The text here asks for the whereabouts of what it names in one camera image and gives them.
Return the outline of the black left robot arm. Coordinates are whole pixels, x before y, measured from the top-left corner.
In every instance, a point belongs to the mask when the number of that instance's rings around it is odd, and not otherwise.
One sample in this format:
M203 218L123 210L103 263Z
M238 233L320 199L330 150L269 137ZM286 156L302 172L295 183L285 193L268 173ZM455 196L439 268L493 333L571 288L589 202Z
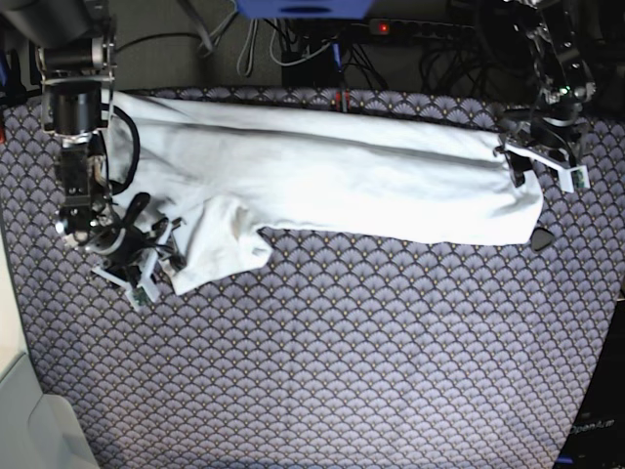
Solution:
M478 1L475 31L485 52L512 74L531 77L536 96L528 107L501 114L499 145L518 188L537 161L551 170L563 192L590 187L581 164L580 121L596 92L582 56L572 1Z

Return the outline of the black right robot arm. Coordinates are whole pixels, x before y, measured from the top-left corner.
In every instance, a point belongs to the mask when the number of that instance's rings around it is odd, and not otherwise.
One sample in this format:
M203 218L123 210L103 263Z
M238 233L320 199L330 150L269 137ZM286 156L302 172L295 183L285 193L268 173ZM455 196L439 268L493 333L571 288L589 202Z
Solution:
M56 229L65 242L104 259L101 276L120 285L151 277L157 262L176 271L187 262L163 218L144 231L137 221L150 202L145 192L124 213L115 196L129 189L140 160L140 136L131 117L112 102L115 23L104 1L4 1L1 14L36 47L41 74L41 123L60 139L55 173L63 203ZM130 167L124 181L111 179L104 130L115 118L131 136Z

